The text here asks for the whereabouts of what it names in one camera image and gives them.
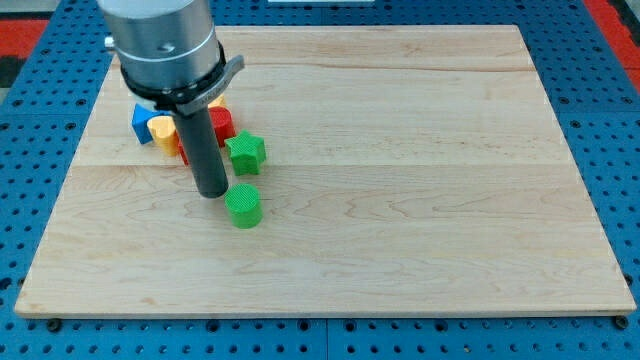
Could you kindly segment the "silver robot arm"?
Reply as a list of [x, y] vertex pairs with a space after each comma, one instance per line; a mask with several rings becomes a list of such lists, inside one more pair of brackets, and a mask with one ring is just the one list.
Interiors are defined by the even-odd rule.
[[185, 87], [221, 62], [207, 0], [98, 0], [126, 78]]

